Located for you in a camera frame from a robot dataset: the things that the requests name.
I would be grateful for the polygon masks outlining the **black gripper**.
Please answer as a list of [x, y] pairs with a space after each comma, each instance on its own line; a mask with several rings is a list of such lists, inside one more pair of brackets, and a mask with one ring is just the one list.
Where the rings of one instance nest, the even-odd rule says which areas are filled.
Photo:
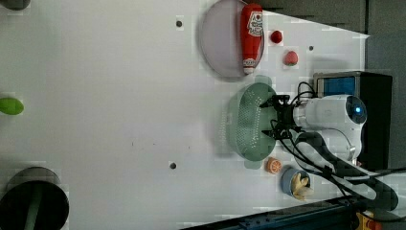
[[276, 106], [277, 127], [271, 130], [262, 131], [263, 134], [274, 140], [288, 139], [289, 131], [287, 129], [293, 129], [297, 132], [301, 130], [301, 128], [296, 125], [293, 118], [295, 105], [291, 104], [289, 99], [290, 97], [288, 95], [273, 95], [259, 106], [260, 108]]

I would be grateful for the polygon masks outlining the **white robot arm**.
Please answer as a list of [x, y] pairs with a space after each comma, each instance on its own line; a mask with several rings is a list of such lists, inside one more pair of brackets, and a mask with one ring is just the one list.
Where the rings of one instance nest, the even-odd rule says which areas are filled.
[[287, 95], [274, 95], [261, 107], [277, 117], [265, 135], [279, 140], [298, 165], [317, 174], [367, 204], [399, 213], [405, 208], [400, 170], [369, 172], [353, 164], [363, 148], [362, 130], [367, 108], [352, 95], [333, 95], [290, 103]]

